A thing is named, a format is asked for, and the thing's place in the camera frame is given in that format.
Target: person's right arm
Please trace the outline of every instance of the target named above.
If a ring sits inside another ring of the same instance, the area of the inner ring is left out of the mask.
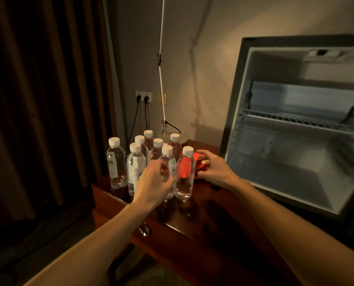
[[[239,178],[223,158],[198,153],[210,164],[198,177],[241,200],[303,285],[354,285],[354,251]]]

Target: open refrigerator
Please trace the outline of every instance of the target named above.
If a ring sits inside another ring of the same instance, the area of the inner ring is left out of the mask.
[[[243,38],[220,154],[272,198],[354,208],[354,35]]]

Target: yellow switch plate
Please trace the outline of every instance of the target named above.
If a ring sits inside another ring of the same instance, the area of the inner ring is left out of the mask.
[[[164,105],[166,105],[166,93],[164,93]],[[161,93],[158,94],[158,103],[162,103]]]

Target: water bottle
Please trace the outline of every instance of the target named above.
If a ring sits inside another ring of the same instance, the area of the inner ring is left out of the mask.
[[[148,165],[148,148],[145,145],[145,137],[143,135],[136,135],[135,136],[135,143],[141,144],[141,153],[144,155],[146,159],[146,165]]]
[[[162,147],[162,156],[160,160],[164,162],[161,166],[161,178],[163,182],[166,182],[169,179],[169,176],[176,176],[176,160],[173,156],[173,148],[171,146]],[[169,200],[174,195],[174,185],[170,193],[166,196],[165,200]]]
[[[155,138],[153,140],[153,148],[149,155],[150,161],[153,159],[160,159],[162,156],[162,146],[164,145],[164,141],[160,138]]]
[[[188,200],[193,191],[194,174],[196,172],[196,161],[193,158],[194,149],[191,146],[184,146],[182,156],[177,163],[177,178],[175,196],[180,200]]]
[[[133,197],[136,191],[136,184],[145,169],[145,157],[141,153],[141,144],[131,143],[129,146],[130,154],[127,158],[128,169],[128,191]]]
[[[170,135],[169,145],[172,146],[173,148],[173,156],[176,159],[176,161],[179,161],[179,158],[181,157],[182,154],[182,146],[178,141],[179,141],[179,134],[172,133]]]
[[[145,146],[148,148],[148,155],[146,156],[146,162],[147,164],[149,163],[150,159],[150,153],[153,148],[153,131],[151,130],[145,130],[144,131],[144,136],[145,136]]]
[[[118,137],[108,139],[109,148],[107,150],[107,162],[109,176],[111,178],[111,187],[121,189],[128,183],[127,168],[125,166],[125,152],[120,146]]]

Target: brown curtain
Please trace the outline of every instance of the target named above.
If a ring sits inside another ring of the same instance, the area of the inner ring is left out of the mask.
[[[102,0],[0,0],[0,228],[106,173],[113,94]]]

